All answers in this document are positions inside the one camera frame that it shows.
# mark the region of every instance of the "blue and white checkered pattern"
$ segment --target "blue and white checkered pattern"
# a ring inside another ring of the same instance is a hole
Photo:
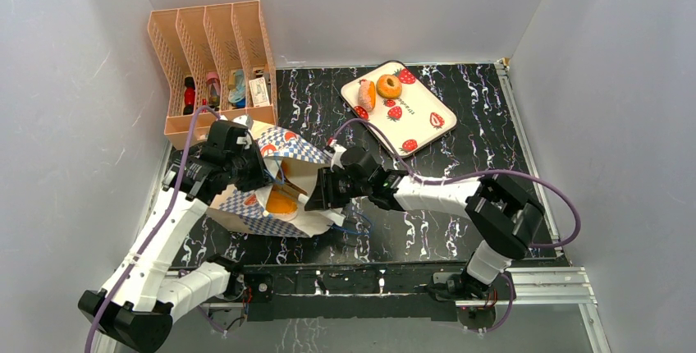
[[[261,133],[257,144],[260,149],[263,149],[266,145],[272,145],[276,150],[272,154],[275,157],[294,158],[310,163],[331,162],[331,159],[321,149],[318,149],[292,131],[282,129],[281,127],[269,127]]]
[[[283,222],[270,215],[264,216],[263,207],[258,202],[252,205],[244,205],[244,202],[251,196],[249,193],[235,190],[232,196],[228,197],[220,205],[220,210],[239,216],[253,234],[262,236],[293,236],[298,238],[308,237],[307,234],[304,234],[292,223]]]

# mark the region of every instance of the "tabletop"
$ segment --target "tabletop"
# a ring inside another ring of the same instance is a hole
[[[407,158],[426,177],[456,177],[467,172],[505,168],[528,172],[520,141],[492,63],[408,66],[409,70],[457,116],[454,130]],[[333,132],[355,117],[340,96],[341,87],[372,67],[311,68],[277,72],[278,125],[323,147]],[[344,146],[366,148],[385,167],[395,167],[387,151],[362,126],[346,128]],[[530,193],[533,186],[520,184]],[[346,228],[373,224],[368,236],[330,229],[312,238],[281,238],[229,232],[211,218],[191,229],[172,264],[196,267],[219,253],[241,264],[354,264],[468,260],[482,238],[466,218],[445,213],[400,213],[378,209],[367,199],[346,209]],[[551,242],[540,228],[537,243]],[[531,250],[529,257],[555,257],[553,250]]]

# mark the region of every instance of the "red bottle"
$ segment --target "red bottle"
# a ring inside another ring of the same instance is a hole
[[[190,76],[184,79],[184,86],[186,90],[184,91],[184,115],[190,115],[194,113],[195,104],[195,82]]]

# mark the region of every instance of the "white tray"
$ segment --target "white tray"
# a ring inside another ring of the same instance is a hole
[[[400,62],[386,62],[364,76],[343,85],[341,97],[355,111],[355,107],[358,106],[360,80],[371,80],[376,85],[380,76],[394,74],[399,70],[406,70],[406,67]],[[393,100],[396,104],[394,107],[388,107],[385,104],[386,101],[379,94],[377,95],[377,104],[374,110],[369,112],[369,121],[384,132],[402,157],[417,152],[456,126],[455,114],[417,78],[413,84],[402,84],[401,97]],[[389,117],[389,112],[396,107],[401,109],[401,118],[395,120],[394,117]],[[387,148],[380,135],[375,132],[373,135]],[[408,140],[416,142],[415,149],[404,149],[405,142]]]

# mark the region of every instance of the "gray floor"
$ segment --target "gray floor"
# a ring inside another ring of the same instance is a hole
[[[457,324],[429,319],[292,319],[247,323],[222,339],[192,311],[174,325],[159,352],[592,351],[577,305],[517,305],[502,328],[483,338],[463,332]]]

